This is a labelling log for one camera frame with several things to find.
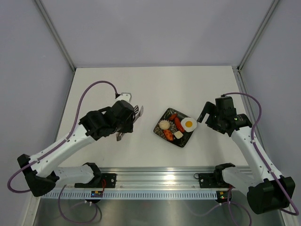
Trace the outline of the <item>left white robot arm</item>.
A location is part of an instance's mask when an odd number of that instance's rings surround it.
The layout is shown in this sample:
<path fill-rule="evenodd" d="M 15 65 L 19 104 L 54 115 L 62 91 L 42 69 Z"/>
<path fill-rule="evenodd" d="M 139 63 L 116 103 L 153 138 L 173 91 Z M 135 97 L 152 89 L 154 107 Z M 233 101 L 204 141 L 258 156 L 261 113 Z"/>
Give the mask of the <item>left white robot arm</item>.
<path fill-rule="evenodd" d="M 77 151 L 114 133 L 131 133 L 139 107 L 125 100 L 111 107 L 90 111 L 76 122 L 73 132 L 36 155 L 22 154 L 17 161 L 30 192 L 43 196 L 55 187 L 75 185 L 76 188 L 103 186 L 102 172 L 93 162 L 79 167 L 60 167 Z"/>

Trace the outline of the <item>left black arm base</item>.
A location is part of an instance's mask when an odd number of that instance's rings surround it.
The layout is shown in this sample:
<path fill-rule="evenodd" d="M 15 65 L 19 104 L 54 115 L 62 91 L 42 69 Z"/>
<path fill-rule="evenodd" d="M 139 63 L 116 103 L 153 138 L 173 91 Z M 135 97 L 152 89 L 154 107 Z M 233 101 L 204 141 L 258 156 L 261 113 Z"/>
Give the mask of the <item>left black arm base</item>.
<path fill-rule="evenodd" d="M 75 188 L 115 188 L 117 174 L 115 173 L 102 173 L 101 177 L 93 178 L 90 182 L 75 183 Z"/>

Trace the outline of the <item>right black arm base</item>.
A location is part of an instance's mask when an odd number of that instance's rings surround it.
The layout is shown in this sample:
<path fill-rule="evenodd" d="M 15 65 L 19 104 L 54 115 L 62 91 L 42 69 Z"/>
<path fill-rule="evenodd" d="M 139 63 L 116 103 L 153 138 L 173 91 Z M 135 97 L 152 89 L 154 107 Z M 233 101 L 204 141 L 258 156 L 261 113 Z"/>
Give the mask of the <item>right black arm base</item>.
<path fill-rule="evenodd" d="M 230 188 L 230 184 L 218 181 L 213 173 L 195 173 L 193 177 L 198 181 L 200 188 Z"/>

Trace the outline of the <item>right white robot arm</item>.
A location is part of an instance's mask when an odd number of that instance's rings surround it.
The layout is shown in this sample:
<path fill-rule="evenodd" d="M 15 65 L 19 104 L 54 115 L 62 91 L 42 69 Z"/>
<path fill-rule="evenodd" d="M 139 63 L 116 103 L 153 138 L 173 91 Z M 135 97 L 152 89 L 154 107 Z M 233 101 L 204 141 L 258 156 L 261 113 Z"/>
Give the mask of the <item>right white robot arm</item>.
<path fill-rule="evenodd" d="M 204 121 L 211 129 L 227 134 L 240 149 L 252 172 L 250 177 L 232 163 L 220 164 L 213 172 L 214 183 L 239 190 L 256 214 L 273 210 L 287 213 L 287 208 L 293 205 L 295 182 L 291 177 L 285 177 L 269 159 L 255 135 L 257 124 L 251 123 L 246 114 L 237 113 L 231 94 L 221 95 L 215 103 L 206 102 L 197 121 Z"/>

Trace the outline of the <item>metal tongs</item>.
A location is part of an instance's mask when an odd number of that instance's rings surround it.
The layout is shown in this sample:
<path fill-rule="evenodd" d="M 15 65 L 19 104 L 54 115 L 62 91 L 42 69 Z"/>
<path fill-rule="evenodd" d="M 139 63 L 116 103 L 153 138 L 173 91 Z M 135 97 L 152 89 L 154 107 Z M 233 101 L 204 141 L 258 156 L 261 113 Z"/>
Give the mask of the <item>metal tongs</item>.
<path fill-rule="evenodd" d="M 132 119 L 131 119 L 131 123 L 132 125 L 137 121 L 137 119 L 141 118 L 142 114 L 143 114 L 143 111 L 144 111 L 144 107 L 143 105 L 139 107 L 139 112 L 138 113 L 134 113 Z M 126 133 L 121 133 L 119 132 L 117 135 L 116 135 L 116 141 L 121 141 L 123 136 L 125 135 Z"/>

